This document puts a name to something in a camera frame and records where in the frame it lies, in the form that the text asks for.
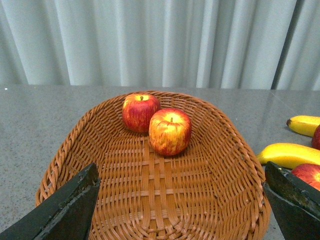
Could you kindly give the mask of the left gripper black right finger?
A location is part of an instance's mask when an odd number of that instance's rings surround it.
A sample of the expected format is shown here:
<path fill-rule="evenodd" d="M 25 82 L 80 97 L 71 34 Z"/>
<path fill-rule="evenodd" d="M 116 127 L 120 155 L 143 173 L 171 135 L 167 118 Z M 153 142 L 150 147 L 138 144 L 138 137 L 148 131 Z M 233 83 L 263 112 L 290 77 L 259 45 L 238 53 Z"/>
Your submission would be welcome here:
<path fill-rule="evenodd" d="M 264 193 L 286 240 L 320 238 L 320 191 L 287 169 L 265 165 Z"/>

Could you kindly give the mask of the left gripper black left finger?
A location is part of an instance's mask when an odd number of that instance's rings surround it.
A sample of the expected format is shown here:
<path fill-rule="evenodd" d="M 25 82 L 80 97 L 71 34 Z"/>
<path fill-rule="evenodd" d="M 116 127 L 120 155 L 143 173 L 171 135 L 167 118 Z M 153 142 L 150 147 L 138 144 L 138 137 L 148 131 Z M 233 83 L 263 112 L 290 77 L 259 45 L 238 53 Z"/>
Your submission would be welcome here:
<path fill-rule="evenodd" d="M 95 163 L 0 234 L 2 240 L 87 240 L 100 189 Z"/>

